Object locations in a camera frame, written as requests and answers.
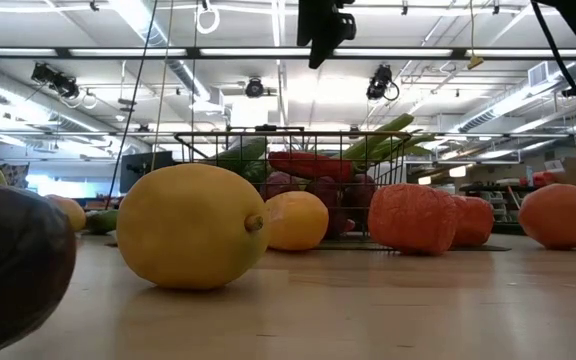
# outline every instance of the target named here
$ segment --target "eggplant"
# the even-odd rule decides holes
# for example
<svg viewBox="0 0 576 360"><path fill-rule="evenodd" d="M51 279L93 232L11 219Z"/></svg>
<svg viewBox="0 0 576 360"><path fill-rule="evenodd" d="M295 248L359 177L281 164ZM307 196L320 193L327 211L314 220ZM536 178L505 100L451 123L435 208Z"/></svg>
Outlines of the eggplant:
<svg viewBox="0 0 576 360"><path fill-rule="evenodd" d="M0 186L0 350L52 314L75 266L75 234L56 205Z"/></svg>
<svg viewBox="0 0 576 360"><path fill-rule="evenodd" d="M328 230L326 239L337 239L346 233L348 214L341 209L341 185L329 176L313 180L306 186L306 191L317 196L328 208Z"/></svg>
<svg viewBox="0 0 576 360"><path fill-rule="evenodd" d="M368 218L368 209L372 197L377 191L377 185L372 177L365 174L357 174L353 178L353 184L347 185L344 190L343 205L357 209L349 210L350 218L356 225L364 227Z"/></svg>
<svg viewBox="0 0 576 360"><path fill-rule="evenodd" d="M299 191L297 178L281 171L275 171L268 176L266 182L261 185L259 193L264 201L288 191Z"/></svg>

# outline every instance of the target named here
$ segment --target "wooden surface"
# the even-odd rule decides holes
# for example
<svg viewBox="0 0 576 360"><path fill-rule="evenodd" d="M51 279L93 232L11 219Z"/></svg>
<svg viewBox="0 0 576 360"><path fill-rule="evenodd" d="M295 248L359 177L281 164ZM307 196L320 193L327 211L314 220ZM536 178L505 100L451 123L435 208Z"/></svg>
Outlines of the wooden surface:
<svg viewBox="0 0 576 360"><path fill-rule="evenodd" d="M153 288L105 241L86 239L57 311L0 360L576 360L576 251L524 237L440 258L269 252L208 293Z"/></svg>

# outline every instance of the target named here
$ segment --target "shelf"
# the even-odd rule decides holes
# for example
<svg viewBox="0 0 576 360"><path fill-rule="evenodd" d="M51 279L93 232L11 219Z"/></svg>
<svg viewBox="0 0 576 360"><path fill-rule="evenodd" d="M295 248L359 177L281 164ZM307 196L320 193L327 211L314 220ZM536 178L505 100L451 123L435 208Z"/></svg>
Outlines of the shelf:
<svg viewBox="0 0 576 360"><path fill-rule="evenodd" d="M535 190L540 189L541 187L537 186L510 186L510 189L515 192L532 192ZM459 188L459 191L463 192L480 192L480 191L501 191L501 192L508 192L508 186L476 186L476 185L469 185L469 186L462 186Z"/></svg>

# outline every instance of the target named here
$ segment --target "wire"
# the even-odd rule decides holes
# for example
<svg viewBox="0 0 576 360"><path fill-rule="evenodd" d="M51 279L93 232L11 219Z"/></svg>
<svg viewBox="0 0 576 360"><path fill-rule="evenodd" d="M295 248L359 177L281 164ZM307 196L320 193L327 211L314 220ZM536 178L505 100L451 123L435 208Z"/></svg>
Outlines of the wire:
<svg viewBox="0 0 576 360"><path fill-rule="evenodd" d="M468 4L470 7L470 51L473 57L477 57L475 55L475 12L472 9L472 0Z"/></svg>
<svg viewBox="0 0 576 360"><path fill-rule="evenodd" d="M170 34L172 32L172 7L174 6L174 1L170 2L170 19L168 19L168 36L166 41L166 54L164 55L164 64L168 60L168 50L170 50ZM166 90L166 73L168 66L164 65L163 79L161 79L161 94L159 95L159 109L157 110L157 128L155 129L155 143L153 145L152 151L152 162L150 164L150 171L155 171L155 159L157 156L157 145L159 145L159 124L161 124L161 108L164 105L164 91Z"/></svg>
<svg viewBox="0 0 576 360"><path fill-rule="evenodd" d="M575 80L572 78L572 76L570 76L570 73L568 72L568 69L566 68L566 65L564 64L564 61L561 58L561 54L559 54L559 49L557 49L557 44L555 43L555 39L553 38L552 34L550 33L550 29L548 29L548 24L546 24L546 20L544 19L544 16L541 14L541 9L539 8L539 4L535 1L531 1L531 3L532 3L533 11L535 12L535 16L537 17L537 21L539 22L539 25L541 26L541 29L543 30L544 35L546 36L546 40L548 41L548 46L550 46L550 49L552 50L552 53L555 56L555 60L557 61L557 65L559 65L559 69L561 70L561 73L564 75L564 77L568 81L568 84L572 88L573 92L576 94Z"/></svg>
<svg viewBox="0 0 576 360"><path fill-rule="evenodd" d="M30 100L30 98L32 98L33 96L35 96L41 89L44 88L44 86L48 85L47 82L43 83L40 87L37 88L37 90L33 91L32 94L30 94L27 98L24 99L24 102Z"/></svg>
<svg viewBox="0 0 576 360"><path fill-rule="evenodd" d="M197 6L197 8L199 8L199 1L200 0L196 0L195 5ZM199 33L199 30L197 29L197 24L199 24L199 18L195 17L195 36L194 36L194 47L197 47L197 34ZM192 87L191 87L191 91L190 91L190 104L193 105L191 111L190 111L190 131L194 132L195 131L195 107L194 107L194 102L195 102L195 87L197 84L196 81L196 70L197 70L197 59L192 59ZM192 149L195 148L195 136L192 135L190 137L190 146ZM188 151L188 157L189 160L191 162L193 162L195 160L195 152L194 151Z"/></svg>
<svg viewBox="0 0 576 360"><path fill-rule="evenodd" d="M112 197L112 191L115 188L115 181L117 181L117 170L119 169L119 163L121 162L121 153L124 149L124 144L126 143L126 138L128 137L128 129L130 127L130 120L132 120L132 114L135 110L135 99L137 98L137 90L139 90L139 80L141 80L141 72L144 69L144 63L146 62L146 52L148 51L148 42L150 41L150 34L152 33L153 25L155 24L155 14L157 13L157 3L159 0L155 0L152 9L152 17L150 18L150 25L148 25L148 34L146 35L146 41L144 44L144 51L141 55L141 62L139 63L139 71L137 72L137 81L135 81L135 89L132 93L132 102L130 103L130 111L128 112L128 119L126 120L126 128L124 129L124 134L121 137L121 145L119 145L119 152L117 153L117 161L115 161L115 170L112 173L112 182L110 183L110 191L108 192L108 198L106 200L105 210L110 207L110 199Z"/></svg>
<svg viewBox="0 0 576 360"><path fill-rule="evenodd" d="M394 98L389 98L386 96L386 94L384 93L384 99L388 100L388 101L395 101L397 99L399 99L399 95L401 94L401 92L399 91L399 86L397 86L397 84L395 84L393 81L390 81L390 84L397 89L397 95Z"/></svg>

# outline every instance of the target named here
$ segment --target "red vegetable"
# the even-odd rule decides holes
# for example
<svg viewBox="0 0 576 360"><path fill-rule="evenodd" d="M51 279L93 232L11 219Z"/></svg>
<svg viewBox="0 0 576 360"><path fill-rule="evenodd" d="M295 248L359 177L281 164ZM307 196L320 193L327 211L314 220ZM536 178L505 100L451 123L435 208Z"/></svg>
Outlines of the red vegetable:
<svg viewBox="0 0 576 360"><path fill-rule="evenodd" d="M350 182L354 173L350 160L305 152L271 152L268 160L270 166L276 170L309 180L329 176L336 182Z"/></svg>

